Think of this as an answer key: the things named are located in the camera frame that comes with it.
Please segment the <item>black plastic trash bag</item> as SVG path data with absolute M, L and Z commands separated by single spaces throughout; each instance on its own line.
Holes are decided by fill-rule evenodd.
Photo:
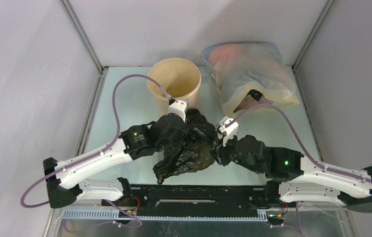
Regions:
M 163 160 L 154 165 L 157 184 L 172 176 L 204 170 L 215 162 L 209 154 L 218 141 L 215 126 L 196 108 L 186 112 L 186 131 L 183 140 L 165 149 Z

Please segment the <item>beige round trash bin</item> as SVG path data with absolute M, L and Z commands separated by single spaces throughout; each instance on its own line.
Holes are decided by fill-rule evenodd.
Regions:
M 184 58 L 167 58 L 152 66 L 148 76 L 173 98 L 187 100 L 190 108 L 199 107 L 202 76 L 193 62 Z

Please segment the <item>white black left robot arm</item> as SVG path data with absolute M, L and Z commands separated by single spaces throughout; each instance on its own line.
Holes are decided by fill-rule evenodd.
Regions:
M 119 205 L 132 201 L 132 191 L 126 178 L 97 182 L 90 177 L 115 165 L 149 157 L 180 142 L 187 134 L 186 116 L 169 113 L 157 122 L 133 125 L 120 133 L 116 142 L 68 160 L 43 161 L 48 203 L 57 209 L 82 199 L 108 199 Z

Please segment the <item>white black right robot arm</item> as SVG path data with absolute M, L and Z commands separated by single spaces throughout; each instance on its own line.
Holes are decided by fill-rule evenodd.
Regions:
M 226 144 L 219 141 L 209 154 L 222 166 L 233 162 L 268 182 L 263 194 L 255 195 L 254 205 L 276 207 L 295 202 L 330 202 L 352 211 L 372 213 L 372 166 L 365 170 L 320 168 L 301 152 L 281 147 L 267 147 L 247 135 L 233 136 Z

